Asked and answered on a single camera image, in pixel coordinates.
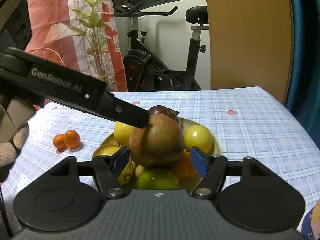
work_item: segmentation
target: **gloved hand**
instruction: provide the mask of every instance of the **gloved hand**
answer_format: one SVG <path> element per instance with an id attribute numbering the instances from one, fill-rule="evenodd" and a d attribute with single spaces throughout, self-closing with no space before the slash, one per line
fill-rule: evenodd
<path id="1" fill-rule="evenodd" d="M 35 113 L 32 104 L 0 94 L 0 182 L 19 156 L 29 134 L 27 121 Z"/>

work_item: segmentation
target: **checkered tablecloth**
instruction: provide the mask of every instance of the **checkered tablecloth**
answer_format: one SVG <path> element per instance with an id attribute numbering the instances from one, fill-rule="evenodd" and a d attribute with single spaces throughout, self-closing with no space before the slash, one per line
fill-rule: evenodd
<path id="1" fill-rule="evenodd" d="M 217 137 L 223 155 L 241 161 L 253 156 L 295 187 L 308 212 L 320 198 L 320 152 L 296 119 L 259 87 L 188 92 L 115 93 L 127 102 L 139 101 L 145 109 L 164 105 L 179 116 L 203 124 Z M 67 156 L 90 160 L 94 150 L 113 132 L 114 122 L 49 103 L 29 121 L 30 135 L 2 186 L 13 231 L 19 225 L 13 214 L 16 194 Z M 82 149 L 56 154 L 52 138 L 74 129 Z M 81 178 L 93 185 L 92 178 Z M 226 185 L 239 181 L 227 178 Z"/>

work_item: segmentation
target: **bike seat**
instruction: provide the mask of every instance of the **bike seat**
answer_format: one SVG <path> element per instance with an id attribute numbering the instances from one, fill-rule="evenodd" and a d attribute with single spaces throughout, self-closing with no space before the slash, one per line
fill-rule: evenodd
<path id="1" fill-rule="evenodd" d="M 186 21 L 192 24 L 208 24 L 207 6 L 195 6 L 186 11 Z"/>

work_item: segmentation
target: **orange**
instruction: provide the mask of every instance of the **orange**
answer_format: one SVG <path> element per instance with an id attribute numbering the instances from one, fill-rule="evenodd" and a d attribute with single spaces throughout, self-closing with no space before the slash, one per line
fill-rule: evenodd
<path id="1" fill-rule="evenodd" d="M 64 134 L 64 143 L 70 149 L 75 149 L 80 145 L 80 135 L 75 130 L 68 130 Z"/>
<path id="2" fill-rule="evenodd" d="M 170 170 L 180 181 L 191 179 L 197 174 L 197 171 L 190 161 L 190 152 L 184 152 L 181 157 L 171 166 Z"/>
<path id="3" fill-rule="evenodd" d="M 64 134 L 59 133 L 52 140 L 53 146 L 56 147 L 58 150 L 63 150 L 66 147 L 63 137 Z"/>

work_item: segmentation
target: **bike handlebar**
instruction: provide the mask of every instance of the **bike handlebar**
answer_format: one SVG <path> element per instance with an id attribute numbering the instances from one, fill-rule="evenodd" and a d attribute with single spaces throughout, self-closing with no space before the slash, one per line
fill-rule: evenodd
<path id="1" fill-rule="evenodd" d="M 129 6 L 130 11 L 125 11 L 125 9 L 123 9 L 120 5 L 116 8 L 123 12 L 116 12 L 115 17 L 169 16 L 174 14 L 175 11 L 178 10 L 178 6 L 175 6 L 170 12 L 142 12 L 139 10 L 142 5 L 143 4 L 140 2 L 133 7 Z"/>
<path id="2" fill-rule="evenodd" d="M 141 12 L 141 16 L 169 16 L 175 13 L 178 10 L 178 6 L 172 8 L 170 12 Z"/>
<path id="3" fill-rule="evenodd" d="M 133 6 L 130 11 L 122 12 L 122 13 L 115 13 L 115 17 L 130 17 L 134 14 L 141 6 L 143 5 L 142 2 L 138 3 L 137 5 Z"/>

